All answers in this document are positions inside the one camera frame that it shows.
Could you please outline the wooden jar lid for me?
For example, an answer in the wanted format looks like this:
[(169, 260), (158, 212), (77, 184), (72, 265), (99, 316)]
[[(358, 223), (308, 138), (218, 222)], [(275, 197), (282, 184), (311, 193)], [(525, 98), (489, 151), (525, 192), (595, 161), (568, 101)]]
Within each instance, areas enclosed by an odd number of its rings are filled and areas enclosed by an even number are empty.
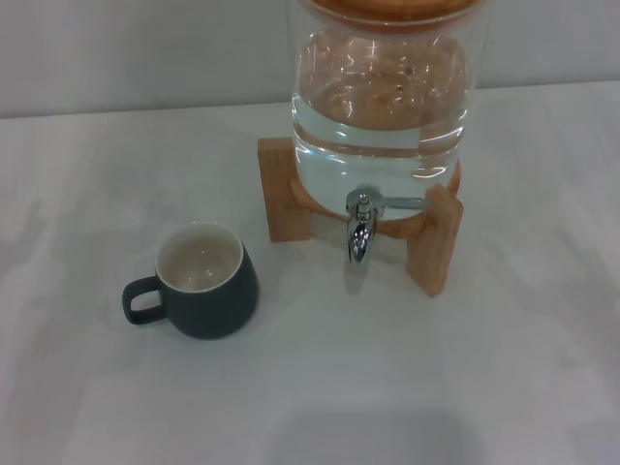
[(310, 0), (330, 13), (359, 20), (418, 22), (462, 13), (480, 0)]

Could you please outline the chrome faucet with lever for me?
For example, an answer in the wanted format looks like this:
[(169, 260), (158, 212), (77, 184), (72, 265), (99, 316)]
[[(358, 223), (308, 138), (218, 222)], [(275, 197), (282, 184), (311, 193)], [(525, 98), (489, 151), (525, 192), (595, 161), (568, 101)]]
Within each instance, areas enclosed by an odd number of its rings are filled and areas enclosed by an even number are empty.
[(378, 221), (386, 209), (420, 211), (423, 198), (386, 197), (378, 188), (360, 185), (346, 198), (348, 258), (351, 264), (363, 264), (371, 249)]

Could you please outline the black ceramic cup white inside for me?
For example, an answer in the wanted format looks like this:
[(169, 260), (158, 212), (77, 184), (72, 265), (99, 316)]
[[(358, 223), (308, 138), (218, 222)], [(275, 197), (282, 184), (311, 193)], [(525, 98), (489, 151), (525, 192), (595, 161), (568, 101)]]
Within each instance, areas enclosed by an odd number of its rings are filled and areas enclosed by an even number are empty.
[(135, 326), (169, 320), (187, 336), (214, 340), (250, 321), (259, 293), (241, 239), (221, 224), (194, 223), (162, 243), (155, 274), (128, 284), (122, 307)]

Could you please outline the wooden dispenser stand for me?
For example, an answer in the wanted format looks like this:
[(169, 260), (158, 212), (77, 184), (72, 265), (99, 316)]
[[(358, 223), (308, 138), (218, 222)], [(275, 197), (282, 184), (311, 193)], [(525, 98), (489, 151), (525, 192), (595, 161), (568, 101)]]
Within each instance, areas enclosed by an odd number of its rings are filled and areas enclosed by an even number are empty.
[[(297, 175), (291, 139), (260, 139), (258, 160), (271, 241), (308, 240), (314, 213), (348, 223), (348, 212), (336, 214), (306, 192)], [(386, 209), (378, 221), (375, 235), (406, 241), (407, 272), (430, 297), (443, 291), (450, 269), (463, 214), (457, 198), (460, 181), (461, 166), (457, 164), (447, 186), (436, 184), (427, 189), (423, 210)]]

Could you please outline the glass water dispenser jar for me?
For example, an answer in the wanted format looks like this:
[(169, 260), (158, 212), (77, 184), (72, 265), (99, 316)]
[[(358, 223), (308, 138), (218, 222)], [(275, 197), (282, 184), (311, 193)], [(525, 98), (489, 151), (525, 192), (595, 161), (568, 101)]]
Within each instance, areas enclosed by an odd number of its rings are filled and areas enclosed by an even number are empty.
[(360, 185), (420, 198), (451, 180), (492, 6), (400, 23), (294, 0), (296, 163), (316, 202), (343, 213)]

